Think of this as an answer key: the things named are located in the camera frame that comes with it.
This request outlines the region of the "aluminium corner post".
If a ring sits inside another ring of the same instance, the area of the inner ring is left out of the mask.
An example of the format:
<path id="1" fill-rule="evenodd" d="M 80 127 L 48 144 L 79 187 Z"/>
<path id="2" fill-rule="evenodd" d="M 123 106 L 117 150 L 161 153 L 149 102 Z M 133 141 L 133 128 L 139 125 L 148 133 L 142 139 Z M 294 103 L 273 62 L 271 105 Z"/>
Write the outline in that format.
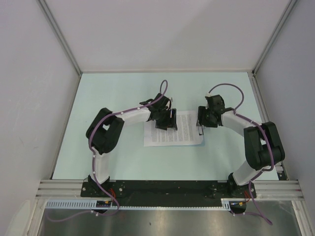
<path id="1" fill-rule="evenodd" d="M 299 0 L 290 0 L 288 2 L 287 6 L 285 7 L 283 13 L 281 14 L 281 17 L 280 17 L 279 21 L 277 22 L 274 30 L 272 31 L 272 34 L 271 34 L 270 38 L 267 41 L 267 44 L 265 45 L 262 53 L 260 54 L 257 62 L 255 63 L 255 65 L 254 65 L 254 67 L 252 69 L 252 74 L 254 76 L 257 74 L 257 72 L 259 71 L 261 65 L 265 61 L 269 51 L 271 50 L 271 48 L 275 44 L 276 40 L 278 39 L 278 37 L 279 37 L 279 35 L 280 35 L 280 33 L 281 33 L 285 23 L 289 19 L 291 13 L 293 12 L 293 10 L 296 7 L 298 2 L 299 2 Z"/>
<path id="2" fill-rule="evenodd" d="M 59 24 L 57 23 L 47 1 L 45 0 L 36 0 L 39 8 L 41 9 L 46 21 L 48 22 L 49 26 L 51 27 L 52 32 L 54 33 L 57 41 L 59 42 L 64 54 L 66 55 L 67 59 L 69 60 L 70 64 L 72 65 L 73 69 L 76 71 L 79 77 L 82 76 L 82 70 L 79 67 L 79 64 L 72 53 L 72 50 L 64 37 Z"/>

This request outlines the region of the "right aluminium side rail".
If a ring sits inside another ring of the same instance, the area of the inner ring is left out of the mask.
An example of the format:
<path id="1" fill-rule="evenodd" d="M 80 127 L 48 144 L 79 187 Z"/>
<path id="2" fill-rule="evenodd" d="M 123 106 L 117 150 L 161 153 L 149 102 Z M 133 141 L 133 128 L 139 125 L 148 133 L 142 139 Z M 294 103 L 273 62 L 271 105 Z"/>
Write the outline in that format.
<path id="1" fill-rule="evenodd" d="M 263 122 L 270 121 L 256 76 L 250 71 L 248 72 L 248 77 L 258 106 L 260 117 Z M 279 180 L 288 180 L 283 161 L 278 162 L 275 165 L 275 169 Z"/>

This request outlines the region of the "right aluminium corner post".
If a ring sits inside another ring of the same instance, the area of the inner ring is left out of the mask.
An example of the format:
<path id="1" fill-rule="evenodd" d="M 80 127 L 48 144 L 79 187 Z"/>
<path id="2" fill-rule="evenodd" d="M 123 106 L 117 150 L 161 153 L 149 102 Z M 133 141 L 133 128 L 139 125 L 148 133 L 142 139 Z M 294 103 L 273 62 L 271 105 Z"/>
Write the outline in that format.
<path id="1" fill-rule="evenodd" d="M 252 74 L 254 76 L 257 74 L 257 72 L 259 71 L 261 65 L 265 61 L 269 51 L 271 50 L 271 48 L 275 44 L 276 40 L 278 39 L 278 37 L 279 37 L 279 35 L 280 35 L 280 33 L 281 33 L 285 23 L 289 19 L 291 13 L 293 12 L 293 10 L 296 7 L 298 2 L 299 2 L 299 0 L 290 0 L 288 2 L 287 6 L 285 7 L 283 13 L 281 14 L 281 17 L 280 17 L 279 21 L 277 22 L 274 30 L 272 31 L 272 34 L 271 34 L 270 38 L 267 41 L 267 44 L 265 45 L 262 53 L 260 54 L 257 62 L 255 63 L 255 65 L 254 65 L 254 67 L 252 69 Z"/>

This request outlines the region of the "left aluminium corner post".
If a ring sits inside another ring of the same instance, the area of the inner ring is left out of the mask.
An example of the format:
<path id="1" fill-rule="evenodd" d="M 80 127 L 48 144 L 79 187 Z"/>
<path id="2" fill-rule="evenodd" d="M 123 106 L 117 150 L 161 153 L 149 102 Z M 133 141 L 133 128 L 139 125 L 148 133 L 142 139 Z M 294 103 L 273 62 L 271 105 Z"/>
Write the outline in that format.
<path id="1" fill-rule="evenodd" d="M 76 71 L 79 77 L 82 76 L 82 70 L 79 67 L 79 64 L 72 53 L 72 50 L 64 37 L 59 24 L 57 23 L 47 1 L 45 0 L 36 0 L 39 8 L 41 9 L 46 21 L 48 22 L 49 26 L 51 27 L 52 32 L 54 33 L 57 41 L 59 42 L 64 54 L 66 55 L 67 59 L 69 60 L 70 64 L 72 65 L 73 69 Z"/>

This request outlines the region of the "aluminium front rail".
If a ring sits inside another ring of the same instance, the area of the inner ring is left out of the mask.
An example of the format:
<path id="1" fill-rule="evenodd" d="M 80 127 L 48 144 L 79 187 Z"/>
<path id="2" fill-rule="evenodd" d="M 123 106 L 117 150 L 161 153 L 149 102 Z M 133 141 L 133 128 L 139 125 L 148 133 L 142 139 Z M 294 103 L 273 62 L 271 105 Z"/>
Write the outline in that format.
<path id="1" fill-rule="evenodd" d="M 36 197 L 47 199 L 79 199 L 83 180 L 42 180 Z M 255 180 L 259 201 L 303 201 L 304 196 L 296 180 Z"/>

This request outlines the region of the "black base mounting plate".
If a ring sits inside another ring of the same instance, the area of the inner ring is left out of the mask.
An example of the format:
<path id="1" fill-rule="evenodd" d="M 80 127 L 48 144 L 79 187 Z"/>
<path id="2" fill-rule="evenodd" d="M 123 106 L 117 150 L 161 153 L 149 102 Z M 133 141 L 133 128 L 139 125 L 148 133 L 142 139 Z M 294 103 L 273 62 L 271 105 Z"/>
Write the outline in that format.
<path id="1" fill-rule="evenodd" d="M 83 182 L 80 196 L 113 196 L 122 207 L 217 207 L 222 199 L 256 197 L 253 184 L 235 195 L 227 191 L 227 180 L 109 180 L 109 190 Z"/>

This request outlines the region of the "metal clipboard clip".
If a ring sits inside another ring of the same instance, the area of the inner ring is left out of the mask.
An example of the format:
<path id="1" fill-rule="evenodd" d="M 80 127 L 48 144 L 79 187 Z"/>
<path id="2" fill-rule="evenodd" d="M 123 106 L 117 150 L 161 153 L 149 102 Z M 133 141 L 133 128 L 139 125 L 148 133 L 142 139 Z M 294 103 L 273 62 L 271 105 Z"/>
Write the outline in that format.
<path id="1" fill-rule="evenodd" d="M 198 129 L 199 136 L 203 136 L 204 135 L 203 126 L 197 126 L 197 129 Z"/>

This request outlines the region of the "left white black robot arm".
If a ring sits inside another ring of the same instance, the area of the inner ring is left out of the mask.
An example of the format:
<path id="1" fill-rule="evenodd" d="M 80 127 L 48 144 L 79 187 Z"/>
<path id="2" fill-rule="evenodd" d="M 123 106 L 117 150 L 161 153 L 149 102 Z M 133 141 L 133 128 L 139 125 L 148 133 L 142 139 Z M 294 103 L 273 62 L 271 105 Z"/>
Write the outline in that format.
<path id="1" fill-rule="evenodd" d="M 86 132 L 89 149 L 92 152 L 91 190 L 97 196 L 104 196 L 109 190 L 109 153 L 114 150 L 123 129 L 138 123 L 154 121 L 160 130 L 177 130 L 177 110 L 172 100 L 158 93 L 154 99 L 141 102 L 137 107 L 120 112 L 102 108 Z"/>

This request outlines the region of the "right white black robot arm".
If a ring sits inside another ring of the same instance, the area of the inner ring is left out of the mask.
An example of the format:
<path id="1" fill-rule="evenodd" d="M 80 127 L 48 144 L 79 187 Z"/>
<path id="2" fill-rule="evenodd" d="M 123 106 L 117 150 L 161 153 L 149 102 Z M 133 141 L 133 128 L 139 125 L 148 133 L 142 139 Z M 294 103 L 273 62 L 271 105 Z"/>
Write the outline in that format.
<path id="1" fill-rule="evenodd" d="M 238 170 L 232 172 L 227 180 L 227 192 L 232 197 L 244 193 L 248 184 L 270 172 L 274 166 L 285 159 L 284 148 L 276 125 L 269 121 L 259 123 L 225 107 L 220 95 L 207 95 L 206 106 L 199 106 L 197 126 L 229 128 L 244 138 L 245 158 Z"/>

